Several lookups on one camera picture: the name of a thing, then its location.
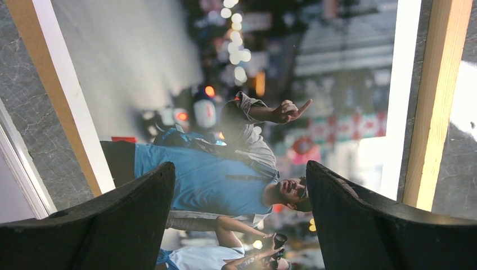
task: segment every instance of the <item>gray marble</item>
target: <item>gray marble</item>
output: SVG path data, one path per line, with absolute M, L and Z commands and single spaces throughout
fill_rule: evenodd
M 0 98 L 58 210 L 91 199 L 91 190 L 4 0 L 0 0 Z
M 462 59 L 477 63 L 477 0 L 474 0 Z M 477 219 L 477 142 L 449 125 L 433 212 Z
M 414 119 L 416 117 L 417 95 L 421 82 L 422 61 L 429 28 L 430 10 L 432 0 L 422 0 L 419 27 L 417 30 L 416 50 L 414 56 L 414 67 L 412 71 L 411 93 L 409 94 L 409 107 L 407 110 L 406 131 L 404 138 L 403 159 L 401 164 L 398 196 L 397 200 L 403 200 L 404 185 L 406 183 L 407 165 L 409 163 L 409 151 L 411 149 L 412 132 L 414 130 Z

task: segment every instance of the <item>sign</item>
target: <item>sign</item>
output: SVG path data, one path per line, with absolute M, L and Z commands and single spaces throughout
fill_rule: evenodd
M 386 135 L 387 111 L 374 114 L 335 115 L 317 118 L 308 127 L 313 142 L 333 145 L 336 141 L 361 140 Z
M 293 165 L 303 165 L 308 160 L 320 161 L 320 147 L 310 137 L 297 139 L 287 153 Z

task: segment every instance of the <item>wooden frame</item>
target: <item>wooden frame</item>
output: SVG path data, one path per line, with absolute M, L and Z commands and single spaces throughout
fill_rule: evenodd
M 50 0 L 6 0 L 94 196 L 115 188 Z
M 403 202 L 431 211 L 473 0 L 434 0 Z

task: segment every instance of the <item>white shirt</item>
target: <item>white shirt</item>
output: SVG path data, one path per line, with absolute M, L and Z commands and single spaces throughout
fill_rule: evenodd
M 221 270 L 227 264 L 224 260 L 240 259 L 244 255 L 243 247 L 194 246 L 175 250 L 169 257 L 180 270 Z

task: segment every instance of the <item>person holding camera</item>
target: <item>person holding camera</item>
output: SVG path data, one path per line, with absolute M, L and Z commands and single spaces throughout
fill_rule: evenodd
M 264 249 L 245 256 L 242 243 L 234 232 L 246 233 L 262 239 Z M 290 270 L 291 264 L 282 259 L 285 235 L 266 235 L 240 221 L 220 216 L 215 220 L 215 234 L 219 246 L 183 247 L 175 251 L 160 250 L 156 270 Z

